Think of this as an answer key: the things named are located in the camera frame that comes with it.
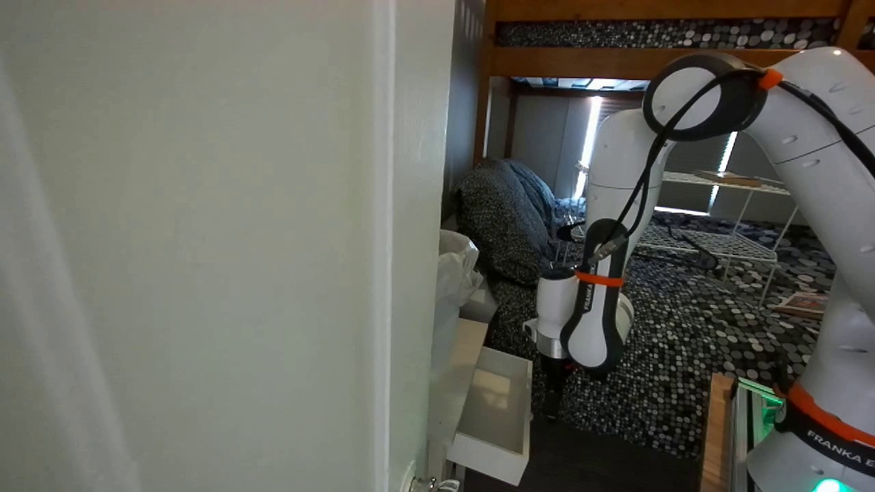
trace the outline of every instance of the green object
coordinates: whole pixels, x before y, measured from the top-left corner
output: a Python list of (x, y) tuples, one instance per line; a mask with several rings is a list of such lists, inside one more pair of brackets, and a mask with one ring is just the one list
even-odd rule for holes
[(854, 492), (854, 485), (839, 478), (821, 478), (811, 492)]

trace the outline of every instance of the floor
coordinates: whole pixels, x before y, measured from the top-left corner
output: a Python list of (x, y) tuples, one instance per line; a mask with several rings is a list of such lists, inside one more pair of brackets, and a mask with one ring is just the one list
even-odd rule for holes
[(572, 426), (534, 426), (520, 485), (467, 470), (465, 492), (695, 492), (696, 462), (638, 448)]

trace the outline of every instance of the bed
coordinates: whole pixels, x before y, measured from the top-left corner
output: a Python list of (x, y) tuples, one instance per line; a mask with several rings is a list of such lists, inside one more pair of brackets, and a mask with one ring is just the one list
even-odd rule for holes
[(770, 66), (806, 46), (875, 68), (875, 0), (486, 0), (475, 141), (494, 77), (650, 79), (692, 48)]

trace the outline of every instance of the black cable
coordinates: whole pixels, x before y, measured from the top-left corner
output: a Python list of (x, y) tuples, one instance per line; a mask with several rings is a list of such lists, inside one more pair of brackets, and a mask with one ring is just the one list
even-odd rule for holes
[(642, 213), (646, 213), (646, 195), (649, 195), (646, 187), (649, 187), (649, 179), (650, 179), (650, 169), (653, 169), (653, 163), (657, 163), (657, 159), (658, 159), (662, 145), (664, 145), (668, 137), (675, 131), (675, 126), (681, 122), (681, 118), (684, 118), (709, 90), (714, 90), (717, 85), (724, 85), (728, 79), (735, 79), (735, 77), (761, 77), (761, 70), (729, 70), (729, 74), (714, 77), (709, 85), (703, 85), (703, 87), (658, 128), (658, 134), (657, 134), (653, 141), (650, 141), (646, 169), (639, 172), (639, 178), (638, 178), (638, 182), (634, 182), (634, 187), (631, 187), (631, 193), (628, 193), (628, 198), (625, 198), (619, 220), (613, 223), (613, 232), (606, 235), (610, 241), (619, 238), (619, 232), (621, 232), (621, 226), (623, 226), (623, 220), (625, 220), (625, 213), (631, 210), (631, 202), (634, 202), (638, 193), (642, 193), (642, 202), (638, 205), (638, 216), (634, 216), (625, 238), (639, 226)]
[(814, 93), (794, 85), (794, 82), (781, 82), (779, 85), (781, 90), (794, 93), (799, 101), (803, 101), (806, 107), (811, 107), (818, 113), (822, 113), (822, 119), (828, 119), (837, 134), (843, 137), (843, 141), (850, 148), (850, 152), (869, 169), (869, 175), (875, 178), (875, 154), (873, 149), (854, 134), (854, 128), (847, 128), (837, 112), (822, 101), (818, 98)]

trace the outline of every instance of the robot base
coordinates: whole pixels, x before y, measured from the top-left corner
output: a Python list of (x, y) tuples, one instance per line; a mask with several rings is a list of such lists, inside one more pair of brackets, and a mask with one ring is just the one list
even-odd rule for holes
[(774, 432), (776, 405), (746, 387), (735, 387), (729, 405), (729, 432), (728, 432), (728, 492), (875, 492), (875, 481), (855, 470), (847, 470), (806, 441), (794, 432)]

